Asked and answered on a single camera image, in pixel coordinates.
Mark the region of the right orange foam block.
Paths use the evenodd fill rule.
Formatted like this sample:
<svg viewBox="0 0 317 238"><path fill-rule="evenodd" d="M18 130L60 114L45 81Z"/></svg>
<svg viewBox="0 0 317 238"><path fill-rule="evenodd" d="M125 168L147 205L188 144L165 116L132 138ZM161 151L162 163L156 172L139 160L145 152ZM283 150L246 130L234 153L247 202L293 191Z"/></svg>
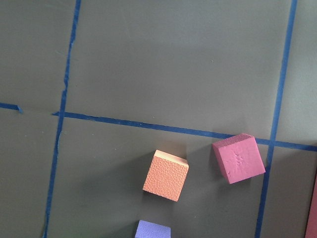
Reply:
<svg viewBox="0 0 317 238"><path fill-rule="evenodd" d="M189 170L187 160L156 150L143 190L169 200L179 200Z"/></svg>

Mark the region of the far pink-red foam block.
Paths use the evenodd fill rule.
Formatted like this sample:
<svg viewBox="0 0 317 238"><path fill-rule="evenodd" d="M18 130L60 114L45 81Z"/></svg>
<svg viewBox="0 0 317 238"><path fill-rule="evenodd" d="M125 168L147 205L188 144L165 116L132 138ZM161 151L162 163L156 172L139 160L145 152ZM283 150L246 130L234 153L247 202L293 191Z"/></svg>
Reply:
<svg viewBox="0 0 317 238"><path fill-rule="evenodd" d="M254 136L241 133L212 144L220 171L229 184L265 173Z"/></svg>

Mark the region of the right purple foam block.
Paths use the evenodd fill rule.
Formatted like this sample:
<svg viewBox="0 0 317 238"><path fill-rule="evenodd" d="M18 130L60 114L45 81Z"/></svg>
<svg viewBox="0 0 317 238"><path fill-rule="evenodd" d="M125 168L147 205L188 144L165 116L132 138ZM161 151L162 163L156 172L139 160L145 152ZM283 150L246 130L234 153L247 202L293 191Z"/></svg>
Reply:
<svg viewBox="0 0 317 238"><path fill-rule="evenodd" d="M135 238L171 238L171 228L140 220Z"/></svg>

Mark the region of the pink plastic bin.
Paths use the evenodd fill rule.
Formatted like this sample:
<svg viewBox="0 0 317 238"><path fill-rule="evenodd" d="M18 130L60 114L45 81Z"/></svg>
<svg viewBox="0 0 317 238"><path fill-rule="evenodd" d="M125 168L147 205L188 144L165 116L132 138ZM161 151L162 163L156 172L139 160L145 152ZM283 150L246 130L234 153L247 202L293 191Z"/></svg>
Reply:
<svg viewBox="0 0 317 238"><path fill-rule="evenodd" d="M317 237L317 179L315 179L305 238Z"/></svg>

